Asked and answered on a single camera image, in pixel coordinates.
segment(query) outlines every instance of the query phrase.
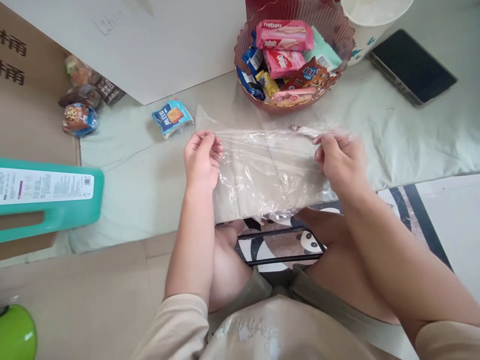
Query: blue snack package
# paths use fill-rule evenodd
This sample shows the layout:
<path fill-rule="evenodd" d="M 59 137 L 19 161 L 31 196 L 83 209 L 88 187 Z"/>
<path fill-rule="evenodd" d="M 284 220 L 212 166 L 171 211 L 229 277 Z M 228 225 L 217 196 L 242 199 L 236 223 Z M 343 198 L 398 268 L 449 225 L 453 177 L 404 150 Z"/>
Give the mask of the blue snack package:
<path fill-rule="evenodd" d="M 247 75 L 247 73 L 240 70 L 238 66 L 236 67 L 236 74 L 238 75 L 240 83 L 248 93 L 250 93 L 257 100 L 265 100 L 265 94 L 262 86 L 258 83 L 253 75 Z"/>
<path fill-rule="evenodd" d="M 253 30 L 251 32 L 253 37 L 252 45 L 243 53 L 241 59 L 246 63 L 253 76 L 256 76 L 262 70 L 267 71 L 267 64 L 265 63 L 264 56 L 260 49 L 256 46 L 257 32 Z"/>
<path fill-rule="evenodd" d="M 185 105 L 178 99 L 167 102 L 160 110 L 152 112 L 151 116 L 165 139 L 186 124 L 194 122 Z"/>
<path fill-rule="evenodd" d="M 86 101 L 74 102 L 65 107 L 63 131 L 83 138 L 99 127 L 97 113 Z"/>

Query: rose gold basket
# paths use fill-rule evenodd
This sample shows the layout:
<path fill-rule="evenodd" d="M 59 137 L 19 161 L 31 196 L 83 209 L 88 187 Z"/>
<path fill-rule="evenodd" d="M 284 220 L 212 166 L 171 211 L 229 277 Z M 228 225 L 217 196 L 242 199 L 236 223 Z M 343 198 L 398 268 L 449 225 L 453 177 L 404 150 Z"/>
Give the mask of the rose gold basket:
<path fill-rule="evenodd" d="M 307 102 L 295 105 L 273 105 L 257 100 L 248 93 L 242 84 L 245 95 L 259 109 L 272 114 L 286 114 L 304 109 L 317 102 L 340 78 L 354 49 L 354 29 L 349 26 L 349 20 L 344 16 L 341 8 L 337 8 L 332 0 L 276 0 L 269 2 L 245 24 L 238 35 L 235 46 L 235 66 L 239 66 L 247 74 L 251 74 L 247 64 L 242 60 L 242 54 L 252 44 L 252 30 L 257 24 L 266 19 L 275 20 L 302 20 L 310 26 L 315 26 L 325 41 L 332 47 L 342 60 L 338 68 L 339 75 L 326 89 Z"/>

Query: white bucket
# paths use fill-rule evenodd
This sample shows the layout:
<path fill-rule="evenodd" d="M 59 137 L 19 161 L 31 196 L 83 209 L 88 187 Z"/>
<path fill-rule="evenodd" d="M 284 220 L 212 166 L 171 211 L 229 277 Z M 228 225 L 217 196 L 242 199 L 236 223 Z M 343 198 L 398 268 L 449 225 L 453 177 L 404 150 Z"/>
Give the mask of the white bucket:
<path fill-rule="evenodd" d="M 395 20 L 409 9 L 414 0 L 341 0 L 343 12 L 355 29 L 355 47 L 348 66 L 358 63 L 375 41 Z"/>

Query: green bottle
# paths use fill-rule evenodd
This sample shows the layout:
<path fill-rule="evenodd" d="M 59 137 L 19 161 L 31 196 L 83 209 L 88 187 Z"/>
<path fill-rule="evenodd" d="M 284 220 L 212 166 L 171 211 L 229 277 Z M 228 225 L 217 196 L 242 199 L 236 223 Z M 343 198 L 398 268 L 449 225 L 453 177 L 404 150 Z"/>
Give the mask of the green bottle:
<path fill-rule="evenodd" d="M 0 216 L 43 212 L 43 222 L 0 230 L 0 243 L 93 224 L 100 217 L 100 169 L 0 158 Z"/>

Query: beige shirt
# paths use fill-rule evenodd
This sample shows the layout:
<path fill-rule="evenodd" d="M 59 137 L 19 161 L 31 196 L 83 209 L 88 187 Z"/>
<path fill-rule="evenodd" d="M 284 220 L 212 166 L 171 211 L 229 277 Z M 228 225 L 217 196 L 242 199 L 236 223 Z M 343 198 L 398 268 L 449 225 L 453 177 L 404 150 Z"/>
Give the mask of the beige shirt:
<path fill-rule="evenodd" d="M 332 317 L 282 295 L 228 317 L 207 343 L 205 302 L 192 294 L 165 300 L 135 355 L 147 359 L 397 359 L 352 334 Z M 421 360 L 479 359 L 480 328 L 452 321 L 423 327 Z"/>

